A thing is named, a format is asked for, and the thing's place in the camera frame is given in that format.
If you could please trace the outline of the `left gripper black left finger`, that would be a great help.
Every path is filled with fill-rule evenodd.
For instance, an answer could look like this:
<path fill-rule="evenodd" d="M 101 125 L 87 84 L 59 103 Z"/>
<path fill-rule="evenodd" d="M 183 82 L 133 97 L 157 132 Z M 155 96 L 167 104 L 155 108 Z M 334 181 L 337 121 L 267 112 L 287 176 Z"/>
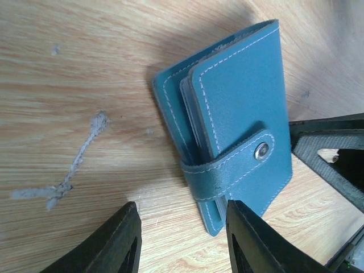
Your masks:
<path fill-rule="evenodd" d="M 138 272 L 141 233 L 137 205 L 127 202 L 86 240 L 42 272 Z"/>

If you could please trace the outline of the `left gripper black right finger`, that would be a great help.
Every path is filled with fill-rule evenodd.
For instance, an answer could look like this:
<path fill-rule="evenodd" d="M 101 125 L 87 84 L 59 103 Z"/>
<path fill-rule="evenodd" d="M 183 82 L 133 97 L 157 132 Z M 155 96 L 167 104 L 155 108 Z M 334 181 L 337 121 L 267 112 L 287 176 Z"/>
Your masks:
<path fill-rule="evenodd" d="M 330 272 L 242 201 L 228 202 L 226 232 L 233 272 Z"/>

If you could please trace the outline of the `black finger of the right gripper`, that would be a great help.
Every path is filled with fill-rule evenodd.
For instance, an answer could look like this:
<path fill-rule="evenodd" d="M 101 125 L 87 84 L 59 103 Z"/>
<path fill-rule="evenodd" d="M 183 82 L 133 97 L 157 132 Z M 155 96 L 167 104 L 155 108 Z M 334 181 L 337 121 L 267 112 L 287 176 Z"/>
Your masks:
<path fill-rule="evenodd" d="M 293 154 L 363 211 L 363 114 L 289 123 Z"/>

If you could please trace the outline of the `teal leather card holder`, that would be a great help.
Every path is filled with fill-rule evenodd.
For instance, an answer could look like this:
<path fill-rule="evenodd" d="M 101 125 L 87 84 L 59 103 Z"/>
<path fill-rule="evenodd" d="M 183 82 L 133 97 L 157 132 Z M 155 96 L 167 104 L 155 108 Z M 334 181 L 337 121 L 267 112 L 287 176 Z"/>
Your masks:
<path fill-rule="evenodd" d="M 152 87 L 208 234 L 224 227 L 229 200 L 262 216 L 292 177 L 278 20 L 159 72 Z"/>

